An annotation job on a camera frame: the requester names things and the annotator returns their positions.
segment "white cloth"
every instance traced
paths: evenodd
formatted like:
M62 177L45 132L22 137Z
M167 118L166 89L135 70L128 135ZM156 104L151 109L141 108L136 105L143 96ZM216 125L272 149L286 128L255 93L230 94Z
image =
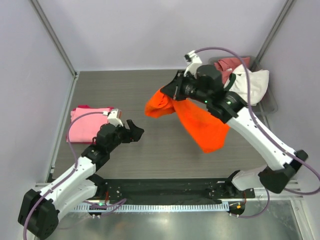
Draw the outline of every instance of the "white cloth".
M269 84L269 71L259 70L251 72L248 69L250 77L250 100L252 105L259 103L267 92ZM233 73L236 75L235 82L229 91L236 92L239 96L248 103L247 78L244 66L241 64ZM228 79L224 87L228 86L230 80Z

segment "white wall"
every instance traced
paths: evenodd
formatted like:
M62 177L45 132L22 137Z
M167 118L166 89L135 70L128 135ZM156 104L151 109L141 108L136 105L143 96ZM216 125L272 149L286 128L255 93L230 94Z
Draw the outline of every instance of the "white wall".
M320 171L320 1L298 0L281 27L262 66L270 70L279 110L268 117L272 130L295 149L304 149L307 162ZM305 167L298 173L304 191L319 180ZM313 224L319 230L320 193L306 196Z
M255 56L285 0L39 2L76 70L96 71L185 68L186 53L209 46Z
M21 230L23 195L43 182L72 76L28 0L0 1L0 234Z

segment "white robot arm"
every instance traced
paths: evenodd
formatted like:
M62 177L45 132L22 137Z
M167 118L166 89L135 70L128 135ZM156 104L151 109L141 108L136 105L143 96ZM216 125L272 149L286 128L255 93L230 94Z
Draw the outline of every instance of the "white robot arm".
M137 142L144 133L131 120L127 120L129 129L125 128L120 120L119 109L103 114L107 115L108 124L101 126L93 143L84 150L77 163L40 191L30 189L24 195L18 217L18 222L23 226L32 207L44 196L27 225L29 232L39 239L49 237L59 221L79 203L95 196L100 197L106 192L105 180L95 172L110 159L110 153L118 145Z
M195 51L184 58L188 64L186 70L177 71L173 81L161 92L176 101L190 98L204 103L214 117L240 133L261 154L266 165L247 171L238 170L229 177L238 191L265 187L273 193L281 193L301 167L301 163L287 154L306 161L306 152L286 145L253 114L259 126L285 150L280 151L257 128L247 103L237 93L224 90L221 73L213 65L203 65Z

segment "metal pole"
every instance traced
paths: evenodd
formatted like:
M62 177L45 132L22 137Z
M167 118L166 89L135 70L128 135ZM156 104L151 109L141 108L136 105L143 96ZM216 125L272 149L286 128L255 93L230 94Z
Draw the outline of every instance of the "metal pole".
M288 16L288 13L290 12L290 10L292 9L292 7L294 6L294 4L296 3L297 0L287 0L283 6L283 8L281 9L280 14L278 15L278 17L276 18L269 34L267 35L266 39L264 40L264 43L262 45L262 47L259 50L259 53L256 56L256 60L258 61L258 63L261 62L262 58L264 57L264 55L266 54L268 48L270 47L272 41L274 40L275 36L277 35L280 27L282 26L285 18Z
M41 22L44 25L44 28L46 29L46 31L48 32L51 40L53 41L56 49L58 50L58 52L60 53L61 57L63 58L65 64L67 65L67 67L69 68L71 74L73 75L73 77L76 77L76 71L74 69L74 67L72 66L72 63L70 62L64 48L62 47L54 29L52 28L46 14L44 13L42 7L40 6L38 0L29 0L31 5L33 6L36 14L38 15L39 19L41 20Z

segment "folded pink towel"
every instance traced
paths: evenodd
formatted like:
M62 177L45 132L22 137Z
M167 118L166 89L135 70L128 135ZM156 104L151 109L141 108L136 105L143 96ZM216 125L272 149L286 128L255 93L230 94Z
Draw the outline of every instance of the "folded pink towel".
M92 112L110 112L112 107L107 108L80 108L70 112L71 121L77 117ZM91 114L78 119L71 127L69 138L71 143L91 143L97 136L97 132L103 124L108 123L108 118L102 114Z
M246 67L249 67L250 64L250 57L242 58ZM214 63L214 66L217 70L222 73L222 83L225 84L229 79L230 74L239 66L241 62L238 58L235 57L227 57L222 58L218 62Z

